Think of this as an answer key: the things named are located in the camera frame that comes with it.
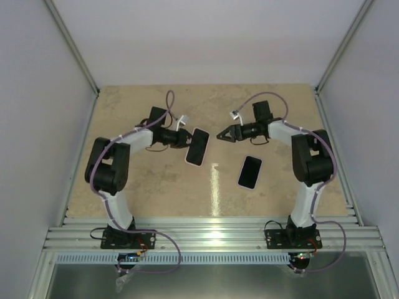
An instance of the robotic arm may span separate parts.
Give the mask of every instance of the robotic arm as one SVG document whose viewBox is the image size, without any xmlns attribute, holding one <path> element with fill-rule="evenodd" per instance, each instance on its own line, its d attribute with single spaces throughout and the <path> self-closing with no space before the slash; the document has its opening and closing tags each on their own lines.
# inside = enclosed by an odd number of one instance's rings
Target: robotic arm
<svg viewBox="0 0 399 299">
<path fill-rule="evenodd" d="M 153 122 L 164 115 L 165 112 L 165 109 L 153 107 L 147 121 Z M 162 125 L 165 124 L 165 119 L 162 119 L 162 121 L 148 129 L 142 129 L 135 134 L 122 138 L 110 147 L 103 161 L 99 164 L 94 174 L 94 188 L 105 196 L 114 219 L 123 229 L 135 229 L 134 217 L 127 207 L 126 195 L 123 191 L 128 179 L 130 155 L 152 146 L 157 142 L 163 145 L 169 145 L 170 148 L 179 149 L 188 147 L 192 135 L 185 129 L 180 128 L 180 125 L 185 125 L 187 121 L 188 117 L 183 115 L 176 122 L 175 130 L 169 130 L 162 127 Z M 89 162 L 85 170 L 85 180 L 87 183 L 90 182 L 94 164 L 109 143 L 110 139 L 102 137 L 94 141 Z M 101 248 L 130 249 L 132 248 L 130 246 L 135 248 L 135 235 L 120 231 L 118 227 L 115 227 L 112 220 L 113 219 L 110 219 L 107 228 L 104 230 Z"/>
<path fill-rule="evenodd" d="M 296 205 L 288 217 L 285 231 L 269 230 L 273 235 L 269 235 L 267 246 L 270 249 L 308 248 L 308 240 L 312 239 L 317 247 L 321 248 L 319 231 L 312 220 L 310 210 L 315 192 L 333 174 L 331 157 L 313 136 L 286 126 L 281 118 L 274 118 L 267 101 L 255 103 L 252 107 L 256 120 L 254 123 L 244 124 L 243 118 L 238 112 L 231 112 L 233 119 L 240 119 L 240 124 L 227 127 L 217 135 L 217 139 L 236 142 L 264 136 L 266 140 L 275 139 L 291 146 L 292 168 L 295 177 L 300 182 Z M 325 130 L 317 130 L 314 133 L 330 146 Z M 317 192 L 314 213 L 317 210 L 322 190 L 323 188 Z"/>
</svg>

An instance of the white connector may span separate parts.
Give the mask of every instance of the white connector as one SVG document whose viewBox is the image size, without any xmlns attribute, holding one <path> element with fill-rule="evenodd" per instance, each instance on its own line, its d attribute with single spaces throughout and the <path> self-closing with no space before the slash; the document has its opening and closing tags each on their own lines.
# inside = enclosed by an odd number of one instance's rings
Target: white connector
<svg viewBox="0 0 399 299">
<path fill-rule="evenodd" d="M 232 111 L 230 112 L 230 116 L 233 120 L 236 120 L 238 118 L 238 112 Z"/>
<path fill-rule="evenodd" d="M 181 126 L 187 125 L 189 120 L 190 120 L 190 118 L 187 115 L 180 116 L 176 122 L 176 131 L 178 131 Z"/>
<path fill-rule="evenodd" d="M 237 118 L 239 118 L 239 123 L 240 123 L 240 125 L 241 125 L 241 126 L 244 125 L 243 118 L 241 117 L 241 114 L 239 114 L 239 112 L 237 112 L 237 111 L 234 110 L 234 111 L 230 112 L 230 116 L 231 116 L 231 118 L 232 118 L 233 120 L 236 120 Z"/>
</svg>

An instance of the smartphone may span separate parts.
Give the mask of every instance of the smartphone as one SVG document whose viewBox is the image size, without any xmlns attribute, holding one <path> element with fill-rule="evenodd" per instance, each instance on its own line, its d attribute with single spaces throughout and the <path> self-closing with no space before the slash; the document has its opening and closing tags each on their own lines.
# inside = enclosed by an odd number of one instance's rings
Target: smartphone
<svg viewBox="0 0 399 299">
<path fill-rule="evenodd" d="M 255 189 L 261 166 L 262 160 L 246 156 L 241 174 L 239 175 L 238 184 L 247 189 Z"/>
<path fill-rule="evenodd" d="M 201 166 L 204 161 L 209 133 L 195 128 L 191 144 L 186 153 L 186 162 L 195 166 Z"/>
</svg>

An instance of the black cable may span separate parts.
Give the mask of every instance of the black cable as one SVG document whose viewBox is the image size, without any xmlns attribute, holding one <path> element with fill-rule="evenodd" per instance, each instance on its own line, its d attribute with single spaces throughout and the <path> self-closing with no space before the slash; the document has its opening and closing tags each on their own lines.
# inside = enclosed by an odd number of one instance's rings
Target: black cable
<svg viewBox="0 0 399 299">
<path fill-rule="evenodd" d="M 169 145 L 166 145 L 166 147 L 165 148 L 163 148 L 163 149 L 150 149 L 150 148 L 152 148 L 152 146 L 147 146 L 146 148 L 145 148 L 145 150 L 146 151 L 152 151 L 152 152 L 154 152 L 154 153 L 160 153 L 160 152 L 162 152 L 162 151 L 166 151 L 168 148 L 169 148 Z"/>
<path fill-rule="evenodd" d="M 172 114 L 170 114 L 170 112 L 169 112 L 169 116 L 170 116 L 170 124 L 165 127 L 166 129 L 169 129 L 170 126 L 173 124 L 173 116 L 172 116 Z"/>
<path fill-rule="evenodd" d="M 267 226 L 269 223 L 272 223 L 272 222 L 278 224 L 278 225 L 280 226 L 281 230 L 284 230 L 284 229 L 282 228 L 282 225 L 281 225 L 280 222 L 277 222 L 277 221 L 274 221 L 274 220 L 269 220 L 269 221 L 266 222 L 266 224 L 264 225 L 264 228 L 263 228 L 263 231 L 264 231 L 265 233 L 266 233 L 266 226 Z"/>
<path fill-rule="evenodd" d="M 266 144 L 268 144 L 269 143 L 269 140 L 265 137 L 265 139 L 266 139 L 266 142 L 263 142 L 263 143 L 254 143 L 253 142 L 253 139 L 255 139 L 256 137 L 251 137 L 250 139 L 249 139 L 249 142 L 251 142 L 253 145 L 266 145 Z"/>
<path fill-rule="evenodd" d="M 312 240 L 312 239 L 307 239 L 310 243 L 312 243 L 312 245 L 314 246 L 314 250 L 311 251 L 313 254 L 315 254 L 317 252 L 317 245 L 316 243 Z"/>
<path fill-rule="evenodd" d="M 95 229 L 92 229 L 92 231 L 90 232 L 90 238 L 92 238 L 92 239 L 94 239 L 94 240 L 101 240 L 101 241 L 103 241 L 103 240 L 104 240 L 103 238 L 94 237 L 94 236 L 92 235 L 92 233 L 93 233 L 94 231 L 96 231 L 96 230 L 105 230 L 105 229 L 107 229 L 107 228 L 106 228 L 106 227 L 96 227 Z"/>
<path fill-rule="evenodd" d="M 146 124 L 148 120 L 149 120 L 148 118 L 144 118 L 144 119 L 140 122 L 140 126 L 143 126 L 144 124 Z"/>
</svg>

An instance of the gray wall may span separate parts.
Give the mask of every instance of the gray wall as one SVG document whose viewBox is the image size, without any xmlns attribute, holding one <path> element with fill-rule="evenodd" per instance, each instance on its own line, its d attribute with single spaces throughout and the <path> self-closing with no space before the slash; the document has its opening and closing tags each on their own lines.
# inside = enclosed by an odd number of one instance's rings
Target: gray wall
<svg viewBox="0 0 399 299">
<path fill-rule="evenodd" d="M 55 0 L 99 86 L 317 84 L 363 0 Z"/>
<path fill-rule="evenodd" d="M 0 9 L 0 298 L 26 298 L 94 95 L 40 0 Z"/>
<path fill-rule="evenodd" d="M 322 91 L 367 223 L 399 278 L 399 1 L 376 1 Z"/>
</svg>

